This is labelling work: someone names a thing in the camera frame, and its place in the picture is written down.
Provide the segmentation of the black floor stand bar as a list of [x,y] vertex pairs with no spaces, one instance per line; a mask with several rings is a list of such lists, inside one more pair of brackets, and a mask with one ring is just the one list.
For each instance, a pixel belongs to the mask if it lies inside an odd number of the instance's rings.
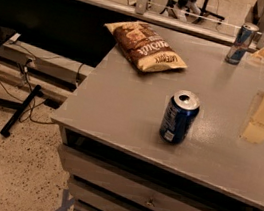
[[3,137],[10,136],[11,127],[13,127],[13,125],[16,123],[16,121],[18,121],[18,119],[22,115],[23,111],[26,109],[26,107],[28,107],[28,105],[30,104],[31,100],[34,99],[34,97],[38,94],[40,89],[41,89],[40,85],[35,86],[35,88],[27,96],[27,98],[24,100],[24,102],[22,102],[22,104],[19,105],[19,107],[15,111],[14,115],[12,115],[11,119],[9,121],[7,121],[7,123],[6,123],[6,125],[4,127],[2,127],[2,129],[0,131],[0,134]]

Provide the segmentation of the blue pepsi can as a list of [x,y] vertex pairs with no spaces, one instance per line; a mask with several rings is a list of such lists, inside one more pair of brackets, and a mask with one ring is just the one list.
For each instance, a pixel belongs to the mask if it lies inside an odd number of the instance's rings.
[[197,114],[200,100],[191,91],[177,91],[168,102],[159,128],[160,136],[170,144],[184,141]]

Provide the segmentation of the brown yellow chips bag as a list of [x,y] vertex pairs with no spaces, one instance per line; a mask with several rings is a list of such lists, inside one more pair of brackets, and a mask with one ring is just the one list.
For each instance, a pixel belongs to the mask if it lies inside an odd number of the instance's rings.
[[107,23],[105,26],[116,39],[126,59],[141,72],[153,73],[188,67],[148,23],[127,21]]

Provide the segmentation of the grey drawer cabinet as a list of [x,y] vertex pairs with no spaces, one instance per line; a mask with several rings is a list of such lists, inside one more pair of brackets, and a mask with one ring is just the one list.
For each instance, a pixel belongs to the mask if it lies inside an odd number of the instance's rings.
[[76,211],[261,211],[66,127],[59,146]]

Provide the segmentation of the grey low shelf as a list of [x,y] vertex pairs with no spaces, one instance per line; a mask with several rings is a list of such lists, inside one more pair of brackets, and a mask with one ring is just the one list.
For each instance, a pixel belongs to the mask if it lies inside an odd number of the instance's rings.
[[90,65],[34,47],[23,41],[8,40],[0,47],[0,58],[26,65],[36,78],[64,90],[74,91],[94,70]]

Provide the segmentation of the blue silver redbull can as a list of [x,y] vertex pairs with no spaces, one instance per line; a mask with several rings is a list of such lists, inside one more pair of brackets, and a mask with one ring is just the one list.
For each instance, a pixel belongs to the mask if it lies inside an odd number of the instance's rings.
[[258,33],[258,26],[253,23],[246,22],[240,27],[240,30],[235,37],[229,52],[226,54],[225,60],[229,64],[237,65],[242,60],[243,55],[249,48],[256,33]]

